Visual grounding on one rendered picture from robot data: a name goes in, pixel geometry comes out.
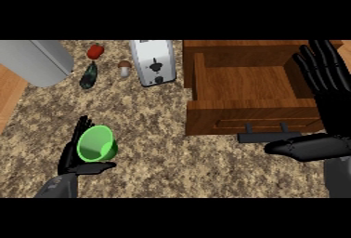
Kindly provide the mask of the wooden cabinet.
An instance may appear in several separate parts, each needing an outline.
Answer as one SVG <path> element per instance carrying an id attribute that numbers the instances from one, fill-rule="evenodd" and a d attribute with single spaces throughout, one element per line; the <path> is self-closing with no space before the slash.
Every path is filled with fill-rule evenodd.
<path id="1" fill-rule="evenodd" d="M 207 67 L 283 66 L 307 40 L 185 40 L 185 87 L 192 88 L 195 55 L 205 55 Z"/>

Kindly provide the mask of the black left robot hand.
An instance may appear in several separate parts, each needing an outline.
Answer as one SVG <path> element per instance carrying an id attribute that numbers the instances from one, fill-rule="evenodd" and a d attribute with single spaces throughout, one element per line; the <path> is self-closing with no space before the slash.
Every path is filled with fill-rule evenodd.
<path id="1" fill-rule="evenodd" d="M 77 144 L 84 132 L 95 126 L 92 120 L 84 115 L 80 117 L 77 126 L 74 128 L 71 141 L 68 142 L 59 163 L 58 163 L 58 174 L 65 175 L 74 173 L 80 175 L 98 175 L 103 173 L 108 169 L 114 168 L 117 164 L 114 162 L 95 162 L 87 163 L 78 156 Z"/>

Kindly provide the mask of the wooden drawer front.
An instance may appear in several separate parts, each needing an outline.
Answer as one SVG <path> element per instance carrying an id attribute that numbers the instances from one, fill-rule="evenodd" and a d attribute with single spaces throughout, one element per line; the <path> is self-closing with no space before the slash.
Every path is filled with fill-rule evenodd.
<path id="1" fill-rule="evenodd" d="M 251 124 L 255 132 L 303 133 L 323 130 L 313 99 L 193 100 L 186 105 L 186 135 L 230 135 L 245 132 Z"/>

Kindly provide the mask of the brown mushroom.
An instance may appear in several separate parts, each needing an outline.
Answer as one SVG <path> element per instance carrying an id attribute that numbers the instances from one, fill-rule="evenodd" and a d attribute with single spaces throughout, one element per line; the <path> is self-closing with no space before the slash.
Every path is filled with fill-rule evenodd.
<path id="1" fill-rule="evenodd" d="M 121 76 L 129 77 L 129 71 L 130 71 L 130 68 L 131 68 L 131 63 L 127 60 L 123 60 L 118 63 L 118 68 L 121 69 Z"/>

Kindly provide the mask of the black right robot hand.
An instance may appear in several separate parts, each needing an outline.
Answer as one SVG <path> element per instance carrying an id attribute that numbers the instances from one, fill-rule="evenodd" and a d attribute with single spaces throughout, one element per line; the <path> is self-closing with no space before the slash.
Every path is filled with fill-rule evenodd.
<path id="1" fill-rule="evenodd" d="M 310 87 L 323 133 L 273 141 L 264 152 L 300 162 L 351 157 L 351 72 L 329 40 L 310 40 L 292 58 Z"/>

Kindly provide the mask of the grey appliance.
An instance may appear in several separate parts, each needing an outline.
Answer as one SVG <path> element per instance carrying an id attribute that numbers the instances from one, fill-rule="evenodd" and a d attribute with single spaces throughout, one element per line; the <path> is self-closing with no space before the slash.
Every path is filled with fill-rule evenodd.
<path id="1" fill-rule="evenodd" d="M 74 58 L 58 40 L 0 40 L 0 63 L 36 86 L 61 83 Z"/>

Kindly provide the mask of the green cup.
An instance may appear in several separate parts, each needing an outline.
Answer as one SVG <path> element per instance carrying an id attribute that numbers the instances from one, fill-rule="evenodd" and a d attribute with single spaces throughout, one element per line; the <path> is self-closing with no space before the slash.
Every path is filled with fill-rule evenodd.
<path id="1" fill-rule="evenodd" d="M 118 153 L 117 140 L 108 126 L 93 126 L 77 143 L 77 153 L 87 163 L 111 160 Z"/>

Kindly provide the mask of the silver toaster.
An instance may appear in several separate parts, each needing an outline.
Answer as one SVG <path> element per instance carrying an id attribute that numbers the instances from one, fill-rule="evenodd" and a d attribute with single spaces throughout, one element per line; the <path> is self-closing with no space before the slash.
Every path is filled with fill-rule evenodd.
<path id="1" fill-rule="evenodd" d="M 177 79 L 173 42 L 170 40 L 130 40 L 131 58 L 143 87 Z"/>

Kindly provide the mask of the red bell pepper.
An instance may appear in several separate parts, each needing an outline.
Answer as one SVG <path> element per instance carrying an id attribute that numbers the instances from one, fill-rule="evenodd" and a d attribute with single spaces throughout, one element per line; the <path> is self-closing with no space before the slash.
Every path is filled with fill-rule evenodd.
<path id="1" fill-rule="evenodd" d="M 90 46 L 90 49 L 87 51 L 87 57 L 92 60 L 98 60 L 103 53 L 105 53 L 105 47 L 99 44 L 95 44 Z"/>

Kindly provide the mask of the dark eggplant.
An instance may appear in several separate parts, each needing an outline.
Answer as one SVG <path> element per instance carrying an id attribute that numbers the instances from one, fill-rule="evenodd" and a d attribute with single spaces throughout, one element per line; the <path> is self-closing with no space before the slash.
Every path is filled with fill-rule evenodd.
<path id="1" fill-rule="evenodd" d="M 92 62 L 84 72 L 83 78 L 80 80 L 81 88 L 90 89 L 95 86 L 96 79 L 98 79 L 98 65 L 95 62 Z"/>

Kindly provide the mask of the open wooden drawer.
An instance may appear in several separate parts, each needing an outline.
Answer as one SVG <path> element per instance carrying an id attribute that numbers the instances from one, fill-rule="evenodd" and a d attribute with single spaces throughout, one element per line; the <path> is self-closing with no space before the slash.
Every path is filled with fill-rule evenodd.
<path id="1" fill-rule="evenodd" d="M 207 66 L 205 54 L 193 57 L 196 100 L 311 99 L 313 94 L 292 59 L 285 65 Z"/>

